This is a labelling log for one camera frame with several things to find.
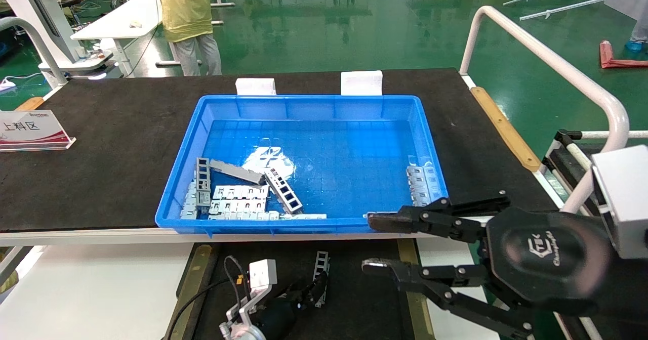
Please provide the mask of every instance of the white desk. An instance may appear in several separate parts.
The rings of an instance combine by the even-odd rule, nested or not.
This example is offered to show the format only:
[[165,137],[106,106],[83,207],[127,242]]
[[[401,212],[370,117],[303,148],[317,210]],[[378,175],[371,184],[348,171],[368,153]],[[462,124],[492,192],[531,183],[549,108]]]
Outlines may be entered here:
[[0,304],[0,338],[158,340],[191,243],[46,247]]
[[[131,22],[139,22],[141,27],[130,27]],[[111,11],[108,15],[72,34],[72,40],[95,40],[111,38],[115,41],[119,68],[124,75],[133,72],[124,49],[127,39],[144,36],[162,22],[160,0],[129,0]]]

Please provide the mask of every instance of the gray pants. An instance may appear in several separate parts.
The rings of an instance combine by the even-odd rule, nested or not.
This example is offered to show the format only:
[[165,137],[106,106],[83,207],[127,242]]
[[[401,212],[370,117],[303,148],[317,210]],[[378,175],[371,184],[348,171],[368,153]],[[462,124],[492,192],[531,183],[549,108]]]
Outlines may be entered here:
[[184,75],[200,75],[196,45],[202,54],[202,61],[208,66],[207,75],[221,75],[220,52],[218,44],[211,34],[204,34],[172,43],[176,50],[176,59],[182,66]]
[[643,42],[648,41],[648,4],[639,16],[639,20],[634,24],[634,29],[632,29],[632,36],[630,36],[630,41]]

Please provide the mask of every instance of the blue plastic tray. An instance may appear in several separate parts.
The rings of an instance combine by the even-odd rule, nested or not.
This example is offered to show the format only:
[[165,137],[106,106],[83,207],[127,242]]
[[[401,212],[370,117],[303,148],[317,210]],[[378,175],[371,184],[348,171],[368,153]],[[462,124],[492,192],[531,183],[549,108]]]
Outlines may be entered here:
[[[292,186],[305,214],[328,218],[181,220],[198,156],[259,172],[273,167]],[[447,197],[423,106],[415,96],[204,96],[155,222],[182,234],[371,232],[363,214],[412,204],[408,165],[433,168],[437,185],[430,187],[432,199]],[[236,184],[216,173],[211,183]],[[283,211],[272,194],[270,210]]]

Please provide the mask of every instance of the yellow edge strip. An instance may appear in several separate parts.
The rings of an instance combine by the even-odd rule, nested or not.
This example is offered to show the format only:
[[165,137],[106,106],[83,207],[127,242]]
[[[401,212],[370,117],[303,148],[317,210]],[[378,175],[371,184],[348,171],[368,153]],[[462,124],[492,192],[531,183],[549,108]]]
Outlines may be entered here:
[[520,160],[521,165],[531,172],[536,172],[540,168],[540,160],[529,148],[524,139],[522,139],[518,131],[511,125],[509,119],[504,116],[486,90],[481,87],[472,87],[470,91],[484,112],[486,112],[486,115],[491,119],[493,125],[495,125],[502,140],[504,140],[512,153]]

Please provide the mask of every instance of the red object on floor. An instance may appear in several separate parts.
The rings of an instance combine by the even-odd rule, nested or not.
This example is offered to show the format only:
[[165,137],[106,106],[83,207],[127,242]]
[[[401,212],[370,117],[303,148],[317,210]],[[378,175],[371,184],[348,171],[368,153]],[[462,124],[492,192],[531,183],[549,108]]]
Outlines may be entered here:
[[612,45],[604,40],[599,45],[601,50],[601,68],[641,68],[648,67],[648,61],[632,61],[631,59],[613,59]]

